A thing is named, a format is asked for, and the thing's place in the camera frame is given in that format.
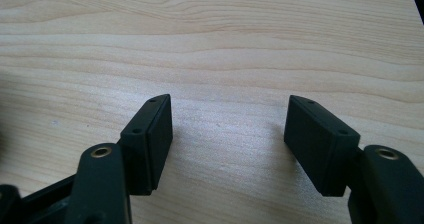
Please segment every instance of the screw hole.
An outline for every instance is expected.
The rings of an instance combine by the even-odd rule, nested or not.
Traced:
[[[134,133],[134,134],[141,133],[142,131],[143,131],[143,130],[142,130],[142,129],[140,129],[140,128],[133,129],[133,133]]]
[[[375,151],[377,152],[377,154],[379,156],[381,156],[383,158],[386,158],[386,159],[389,159],[389,160],[397,160],[397,159],[399,159],[399,156],[396,153],[394,153],[394,152],[392,152],[392,151],[390,151],[388,149],[379,148],[379,149],[377,149]]]
[[[110,147],[99,147],[91,153],[94,158],[100,158],[109,155],[112,152]]]

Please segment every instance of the black clamp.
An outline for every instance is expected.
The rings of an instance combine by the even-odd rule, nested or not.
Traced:
[[[116,144],[88,148],[75,175],[21,198],[0,185],[0,224],[129,224],[129,195],[158,187],[172,142],[171,96],[151,98]]]
[[[290,96],[284,141],[323,196],[343,196],[352,223],[424,223],[424,178],[392,148],[360,135],[315,101]]]

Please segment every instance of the metal grommet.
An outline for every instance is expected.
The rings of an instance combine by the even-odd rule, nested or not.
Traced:
[[[110,147],[99,147],[91,153],[91,156],[94,158],[105,157],[112,153],[112,148]]]
[[[377,152],[379,156],[392,160],[392,161],[399,159],[398,154],[396,154],[393,151],[390,151],[389,149],[378,148],[377,150],[375,150],[375,152]]]

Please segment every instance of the light wood surface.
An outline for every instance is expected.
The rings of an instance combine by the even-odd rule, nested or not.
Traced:
[[[283,142],[289,95],[424,173],[413,0],[0,0],[0,183],[26,196],[169,93],[175,138],[134,223],[350,223]]]

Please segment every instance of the wood grain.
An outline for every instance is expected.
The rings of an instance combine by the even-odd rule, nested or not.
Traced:
[[[424,32],[413,0],[0,0],[0,183],[75,173],[150,97],[175,138],[134,223],[349,223],[283,142],[314,99],[424,173]]]

